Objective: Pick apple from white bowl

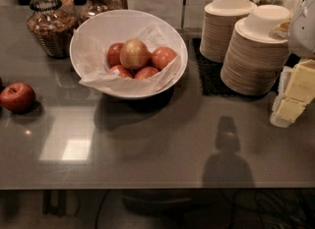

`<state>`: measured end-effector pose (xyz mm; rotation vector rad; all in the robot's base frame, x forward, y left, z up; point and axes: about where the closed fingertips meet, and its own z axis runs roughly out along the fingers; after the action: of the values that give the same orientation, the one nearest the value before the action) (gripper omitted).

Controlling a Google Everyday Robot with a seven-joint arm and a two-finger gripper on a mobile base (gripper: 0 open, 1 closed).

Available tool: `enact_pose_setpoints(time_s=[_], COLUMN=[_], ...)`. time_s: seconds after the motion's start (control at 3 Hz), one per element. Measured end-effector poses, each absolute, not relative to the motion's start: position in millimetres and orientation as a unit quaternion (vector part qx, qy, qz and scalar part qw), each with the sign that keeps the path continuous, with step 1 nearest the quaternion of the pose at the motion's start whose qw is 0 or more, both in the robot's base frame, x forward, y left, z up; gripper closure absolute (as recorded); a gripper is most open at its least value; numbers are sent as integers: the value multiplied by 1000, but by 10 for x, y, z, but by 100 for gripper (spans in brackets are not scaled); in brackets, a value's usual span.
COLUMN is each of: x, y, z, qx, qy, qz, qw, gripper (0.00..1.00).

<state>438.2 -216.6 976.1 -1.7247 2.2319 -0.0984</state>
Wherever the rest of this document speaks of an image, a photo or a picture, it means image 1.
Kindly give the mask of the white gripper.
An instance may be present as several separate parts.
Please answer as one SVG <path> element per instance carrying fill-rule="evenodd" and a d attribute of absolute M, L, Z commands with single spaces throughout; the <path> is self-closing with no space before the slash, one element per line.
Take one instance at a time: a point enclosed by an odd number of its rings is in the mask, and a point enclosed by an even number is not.
<path fill-rule="evenodd" d="M 270 122 L 281 128 L 293 124 L 315 98 L 315 0 L 304 0 L 291 18 L 288 48 L 302 59 L 293 68 L 284 66 L 280 75 Z"/>

